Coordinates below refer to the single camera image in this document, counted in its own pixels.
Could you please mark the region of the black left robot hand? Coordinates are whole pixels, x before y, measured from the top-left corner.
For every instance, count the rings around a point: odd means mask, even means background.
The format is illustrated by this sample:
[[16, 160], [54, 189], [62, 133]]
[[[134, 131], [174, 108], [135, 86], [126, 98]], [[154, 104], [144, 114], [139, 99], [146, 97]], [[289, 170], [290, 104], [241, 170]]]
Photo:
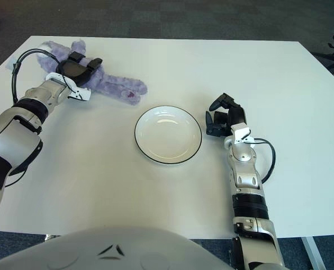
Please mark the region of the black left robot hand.
[[86, 66], [80, 64], [85, 56], [73, 51], [66, 60], [61, 61], [56, 68], [56, 73], [68, 77], [77, 87], [80, 87], [90, 81], [92, 75], [102, 64], [101, 58], [94, 58]]

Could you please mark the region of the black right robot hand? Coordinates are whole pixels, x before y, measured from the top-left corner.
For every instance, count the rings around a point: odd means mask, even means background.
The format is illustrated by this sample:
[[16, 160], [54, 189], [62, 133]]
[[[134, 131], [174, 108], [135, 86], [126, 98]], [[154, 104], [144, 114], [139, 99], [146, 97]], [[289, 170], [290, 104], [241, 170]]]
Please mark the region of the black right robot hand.
[[206, 134], [214, 137], [232, 135], [231, 126], [247, 123], [244, 109], [226, 93], [221, 94], [205, 114]]

